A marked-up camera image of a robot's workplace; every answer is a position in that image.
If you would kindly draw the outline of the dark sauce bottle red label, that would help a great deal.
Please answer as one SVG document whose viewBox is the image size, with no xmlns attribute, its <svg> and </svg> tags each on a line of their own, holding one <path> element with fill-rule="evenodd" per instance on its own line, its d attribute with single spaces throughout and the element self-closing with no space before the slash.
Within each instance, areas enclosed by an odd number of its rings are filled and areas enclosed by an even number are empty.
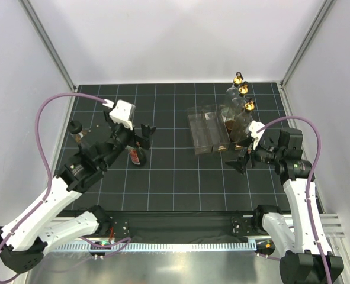
<svg viewBox="0 0 350 284">
<path fill-rule="evenodd" d="M 147 162 L 146 153 L 141 147 L 129 148 L 129 156 L 131 162 L 137 167 L 142 167 Z"/>
</svg>

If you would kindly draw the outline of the glass oil bottle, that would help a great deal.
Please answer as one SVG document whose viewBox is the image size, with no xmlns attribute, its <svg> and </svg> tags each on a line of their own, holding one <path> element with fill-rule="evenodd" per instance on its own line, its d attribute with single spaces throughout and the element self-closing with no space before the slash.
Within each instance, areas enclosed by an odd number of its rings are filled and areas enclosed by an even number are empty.
<svg viewBox="0 0 350 284">
<path fill-rule="evenodd" d="M 240 91 L 241 93 L 244 94 L 243 98 L 233 99 L 229 107 L 224 107 L 224 104 L 223 104 L 222 114 L 224 117 L 224 124 L 229 134 L 231 132 L 232 125 L 234 123 L 234 117 L 236 115 L 236 112 L 240 107 L 242 107 L 243 103 L 246 100 L 246 94 L 249 92 L 249 84 L 247 83 L 247 81 L 243 82 L 243 86 L 240 87 Z"/>
<path fill-rule="evenodd" d="M 240 87 L 242 86 L 243 75 L 241 72 L 236 72 L 232 86 L 226 90 L 226 94 L 224 97 L 224 107 L 229 107 L 233 99 L 240 99 L 244 97 L 244 94 L 240 91 Z"/>
<path fill-rule="evenodd" d="M 255 109 L 253 99 L 246 99 L 234 117 L 234 123 L 230 132 L 230 139 L 234 142 L 240 142 L 247 138 L 246 129 L 252 122 L 252 112 Z"/>
</svg>

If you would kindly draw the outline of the round amber sauce bottle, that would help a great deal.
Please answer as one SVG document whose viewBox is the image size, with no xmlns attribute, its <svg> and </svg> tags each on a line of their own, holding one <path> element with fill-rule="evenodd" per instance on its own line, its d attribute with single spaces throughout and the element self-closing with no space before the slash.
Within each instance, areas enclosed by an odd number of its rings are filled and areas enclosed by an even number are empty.
<svg viewBox="0 0 350 284">
<path fill-rule="evenodd" d="M 77 120 L 70 120 L 67 126 L 69 134 L 79 147 L 90 148 L 90 143 L 86 139 L 88 131 L 84 129 L 83 125 Z"/>
</svg>

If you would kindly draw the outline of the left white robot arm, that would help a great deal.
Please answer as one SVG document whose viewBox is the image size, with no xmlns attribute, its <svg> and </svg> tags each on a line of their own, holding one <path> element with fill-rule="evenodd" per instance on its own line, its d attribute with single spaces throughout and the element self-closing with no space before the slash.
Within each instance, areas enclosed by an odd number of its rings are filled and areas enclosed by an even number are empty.
<svg viewBox="0 0 350 284">
<path fill-rule="evenodd" d="M 95 234 L 104 237 L 113 226 L 99 206 L 58 225 L 50 222 L 70 203 L 80 198 L 104 177 L 125 150 L 134 146 L 149 149 L 156 128 L 141 126 L 141 135 L 121 124 L 103 124 L 80 135 L 78 151 L 68 158 L 44 192 L 15 220 L 0 226 L 0 258 L 15 273 L 37 266 L 45 255 L 75 238 Z"/>
</svg>

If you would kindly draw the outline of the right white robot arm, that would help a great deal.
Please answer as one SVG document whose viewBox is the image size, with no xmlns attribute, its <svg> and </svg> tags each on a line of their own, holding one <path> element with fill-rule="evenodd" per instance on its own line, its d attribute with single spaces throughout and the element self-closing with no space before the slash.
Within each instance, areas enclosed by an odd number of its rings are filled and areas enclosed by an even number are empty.
<svg viewBox="0 0 350 284">
<path fill-rule="evenodd" d="M 303 134 L 283 128 L 275 143 L 264 134 L 263 124 L 252 122 L 240 141 L 242 150 L 227 165 L 245 173 L 247 163 L 274 166 L 290 206 L 293 224 L 288 226 L 282 210 L 259 205 L 251 218 L 251 228 L 268 234 L 280 255 L 283 283 L 333 283 L 343 272 L 341 257 L 334 255 L 323 231 L 316 202 L 313 164 L 302 158 Z"/>
</svg>

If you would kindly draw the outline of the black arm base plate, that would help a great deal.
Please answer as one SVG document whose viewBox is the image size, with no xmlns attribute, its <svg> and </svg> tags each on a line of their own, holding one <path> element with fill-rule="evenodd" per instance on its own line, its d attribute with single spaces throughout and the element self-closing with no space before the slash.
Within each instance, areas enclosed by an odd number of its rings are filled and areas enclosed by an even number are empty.
<svg viewBox="0 0 350 284">
<path fill-rule="evenodd" d="M 238 243 L 249 237 L 268 238 L 255 211 L 109 211 L 104 233 L 87 237 L 130 237 L 134 243 Z"/>
</svg>

